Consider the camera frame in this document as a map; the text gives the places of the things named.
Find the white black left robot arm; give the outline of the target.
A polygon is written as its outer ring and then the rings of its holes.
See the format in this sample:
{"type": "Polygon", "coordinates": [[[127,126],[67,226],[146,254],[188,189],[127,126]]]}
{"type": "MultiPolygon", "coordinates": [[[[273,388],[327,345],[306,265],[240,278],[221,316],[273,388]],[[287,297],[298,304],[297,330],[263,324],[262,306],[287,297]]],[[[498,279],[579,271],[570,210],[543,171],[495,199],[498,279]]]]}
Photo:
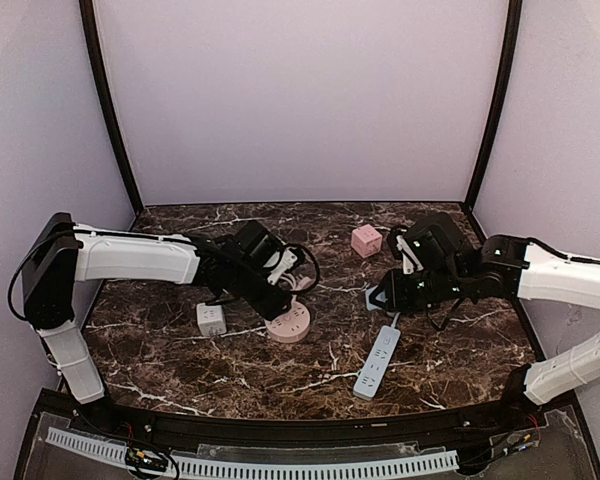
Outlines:
{"type": "Polygon", "coordinates": [[[107,388],[76,324],[73,291],[91,280],[152,280],[208,289],[214,303],[223,294],[245,301],[261,318],[273,321],[292,301],[319,283],[291,290],[279,280],[305,261],[317,259],[303,245],[286,243],[256,220],[237,233],[154,235],[99,230],[54,214],[16,268],[7,287],[22,286],[23,309],[11,313],[39,335],[45,351],[81,405],[106,397],[107,388]]]}

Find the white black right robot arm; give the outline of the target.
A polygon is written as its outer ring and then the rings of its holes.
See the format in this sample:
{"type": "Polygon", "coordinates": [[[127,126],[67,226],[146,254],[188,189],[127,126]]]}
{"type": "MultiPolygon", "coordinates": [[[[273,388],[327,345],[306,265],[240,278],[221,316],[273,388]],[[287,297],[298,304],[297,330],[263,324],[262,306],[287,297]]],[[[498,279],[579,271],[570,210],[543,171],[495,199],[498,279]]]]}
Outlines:
{"type": "MultiPolygon", "coordinates": [[[[546,300],[600,310],[600,259],[561,252],[539,239],[494,235],[475,248],[451,216],[429,215],[391,228],[401,267],[369,293],[388,313],[415,314],[451,301],[546,300]]],[[[600,378],[600,332],[571,349],[512,371],[501,401],[534,410],[600,378]]]]}

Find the pink cube socket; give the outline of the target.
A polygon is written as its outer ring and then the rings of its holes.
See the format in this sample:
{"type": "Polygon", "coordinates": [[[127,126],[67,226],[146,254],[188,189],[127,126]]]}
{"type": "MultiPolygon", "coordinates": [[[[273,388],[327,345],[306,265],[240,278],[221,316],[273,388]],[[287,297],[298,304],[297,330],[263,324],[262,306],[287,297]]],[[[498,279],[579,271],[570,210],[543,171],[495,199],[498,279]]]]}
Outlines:
{"type": "Polygon", "coordinates": [[[352,231],[351,247],[362,258],[380,252],[383,237],[373,226],[366,224],[352,231]]]}

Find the small blue plug adapter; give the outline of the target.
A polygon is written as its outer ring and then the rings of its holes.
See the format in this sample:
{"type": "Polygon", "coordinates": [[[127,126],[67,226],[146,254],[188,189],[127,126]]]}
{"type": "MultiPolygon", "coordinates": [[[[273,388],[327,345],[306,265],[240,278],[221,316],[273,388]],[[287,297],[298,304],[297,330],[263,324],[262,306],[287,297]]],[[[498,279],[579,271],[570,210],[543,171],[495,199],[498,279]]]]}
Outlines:
{"type": "Polygon", "coordinates": [[[366,309],[370,312],[381,311],[384,309],[386,303],[386,294],[384,291],[380,291],[375,294],[376,286],[370,287],[365,290],[365,304],[366,309]]]}

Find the white cube socket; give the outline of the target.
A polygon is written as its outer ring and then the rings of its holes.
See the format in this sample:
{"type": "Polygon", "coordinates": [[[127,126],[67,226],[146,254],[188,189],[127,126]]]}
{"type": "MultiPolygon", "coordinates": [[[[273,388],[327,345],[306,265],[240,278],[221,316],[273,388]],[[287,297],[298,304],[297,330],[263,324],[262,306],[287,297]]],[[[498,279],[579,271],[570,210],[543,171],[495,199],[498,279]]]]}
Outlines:
{"type": "Polygon", "coordinates": [[[196,321],[203,337],[223,335],[227,332],[224,311],[221,305],[196,305],[196,321]]]}

